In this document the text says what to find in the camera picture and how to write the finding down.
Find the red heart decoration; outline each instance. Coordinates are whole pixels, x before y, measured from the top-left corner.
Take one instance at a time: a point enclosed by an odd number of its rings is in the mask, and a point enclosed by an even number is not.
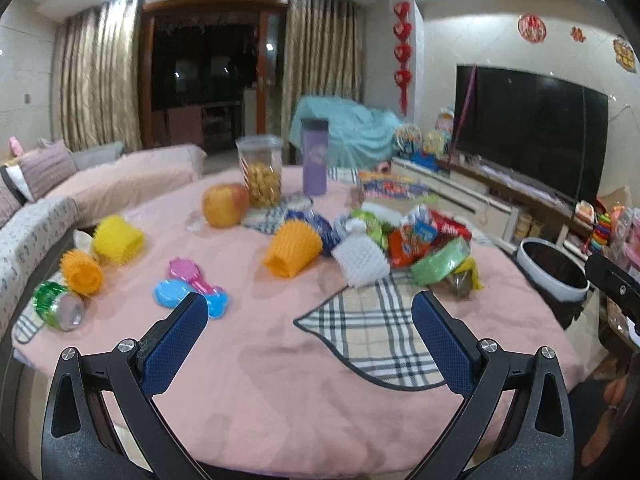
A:
[[[411,29],[411,23],[397,22],[394,25],[394,34],[398,40],[404,41],[409,37],[409,34],[411,34]]]
[[[394,12],[400,20],[404,21],[409,13],[409,2],[398,2],[394,5]]]
[[[396,84],[400,88],[406,88],[411,82],[411,72],[409,72],[408,70],[396,70],[394,79],[396,80]]]
[[[394,55],[400,63],[406,63],[411,57],[411,47],[404,43],[396,45]]]

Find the beige curtain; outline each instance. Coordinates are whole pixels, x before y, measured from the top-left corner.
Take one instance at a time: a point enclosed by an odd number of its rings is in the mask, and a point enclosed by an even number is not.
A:
[[[115,140],[140,150],[138,0],[112,0],[58,29],[52,67],[55,139],[73,151]]]
[[[362,98],[362,10],[346,0],[289,0],[282,77],[285,145],[302,95]]]

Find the white wall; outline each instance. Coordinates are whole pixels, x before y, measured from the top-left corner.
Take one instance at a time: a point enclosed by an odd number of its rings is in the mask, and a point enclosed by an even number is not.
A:
[[[425,71],[420,127],[432,129],[441,107],[455,104],[456,65],[477,63],[527,70],[572,81],[612,96],[600,193],[631,188],[640,205],[640,75],[616,64],[612,40],[622,29],[597,0],[427,0]],[[521,14],[545,22],[544,43],[530,44],[517,30]],[[576,43],[572,27],[586,36]]]
[[[379,0],[365,8],[363,102],[398,113],[392,13],[389,0]]]
[[[13,0],[0,18],[0,160],[10,156],[11,136],[25,150],[51,136],[51,59],[58,24],[36,7],[31,0]],[[30,104],[25,94],[31,95]]]

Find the doorway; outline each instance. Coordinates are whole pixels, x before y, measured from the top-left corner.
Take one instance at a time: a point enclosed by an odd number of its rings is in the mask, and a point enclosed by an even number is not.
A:
[[[146,148],[192,142],[213,155],[280,135],[286,4],[145,3],[140,119]]]

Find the teal cloth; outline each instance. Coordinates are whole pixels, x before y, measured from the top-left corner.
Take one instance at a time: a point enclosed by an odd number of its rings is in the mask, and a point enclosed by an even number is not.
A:
[[[301,152],[301,119],[329,119],[329,167],[372,170],[392,156],[393,136],[402,121],[391,111],[367,108],[339,97],[304,96],[291,120],[289,142]]]

